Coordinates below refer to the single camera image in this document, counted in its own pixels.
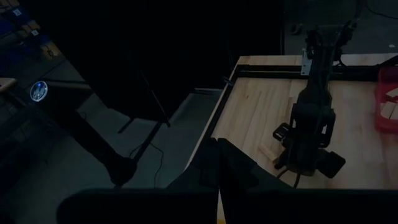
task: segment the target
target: wooden table surface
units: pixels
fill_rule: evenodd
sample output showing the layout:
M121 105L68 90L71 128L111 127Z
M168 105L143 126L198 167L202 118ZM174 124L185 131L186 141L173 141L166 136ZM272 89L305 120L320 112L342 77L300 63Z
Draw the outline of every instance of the wooden table surface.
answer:
M395 54L343 55L342 61L346 65L374 65L393 56ZM299 55L245 56L238 64L301 65L301 59ZM277 175L280 170L274 169L272 162L258 150L258 145L263 143L277 154L282 152L272 132L281 123L289 123L292 105L305 85L305 80L239 78L212 137L228 139L263 169ZM298 188L398 189L398 136L381 134L374 128L375 87L376 83L371 82L330 82L336 121L327 150L344 157L346 164L333 179L319 172L313 177L302 176ZM281 180L293 185L295 176L288 171ZM224 219L220 201L218 216Z

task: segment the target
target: red bin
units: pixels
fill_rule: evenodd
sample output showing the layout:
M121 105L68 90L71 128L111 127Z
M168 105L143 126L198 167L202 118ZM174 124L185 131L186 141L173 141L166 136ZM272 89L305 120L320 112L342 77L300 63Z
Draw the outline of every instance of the red bin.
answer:
M376 129L385 133L398 134L398 119L381 116L381 103L387 101L398 103L398 96L391 98L386 93L398 88L398 67L382 67L379 72L376 88Z

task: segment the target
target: black stand pole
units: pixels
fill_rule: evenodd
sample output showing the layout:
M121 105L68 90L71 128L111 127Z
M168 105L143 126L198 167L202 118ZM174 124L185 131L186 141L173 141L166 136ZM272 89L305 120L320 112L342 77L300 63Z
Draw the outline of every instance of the black stand pole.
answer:
M37 104L86 151L105 166L112 183L121 186L133 177L137 163L116 153L101 135L72 108L68 102L68 96L51 94L50 89L49 94Z

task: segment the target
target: floor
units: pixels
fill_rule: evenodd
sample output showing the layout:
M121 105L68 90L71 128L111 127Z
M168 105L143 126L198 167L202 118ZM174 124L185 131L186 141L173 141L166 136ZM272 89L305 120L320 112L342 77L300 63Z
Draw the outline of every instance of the floor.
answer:
M307 4L304 13L300 13L302 11L293 4L296 0L286 0L285 54L301 54L305 47L305 32L301 35L289 34L292 24L303 23L309 29L315 24L343 23L353 17L355 10L354 1L303 1ZM398 16L394 10L398 7L398 2L393 0L370 0L369 5L377 11ZM343 52L396 52L396 40L398 21L375 16L363 9L354 37ZM28 61L25 67L11 68L9 76L17 77L25 89L29 89L39 77L81 80L78 72L63 57L42 63ZM152 142L164 151L157 185L155 186L154 175L160 166L160 153L149 146L136 175L124 187L166 187L180 175L217 100L217 95L191 94L173 117L172 127L161 127ZM140 145L155 125L152 121L137 119L125 132L118 134L117 131L128 118L107 109L95 95L87 100L80 111L86 113L88 122L123 156L128 156L133 148ZM25 127L25 134L30 129L34 129L34 124ZM40 156L37 156L28 172L1 200L1 208L9 212L17 223L55 223L55 211L65 197L83 189L113 187L104 167L71 137L60 130L58 132L59 138L51 146L40 149L32 147L41 152ZM53 138L49 133L42 137Z

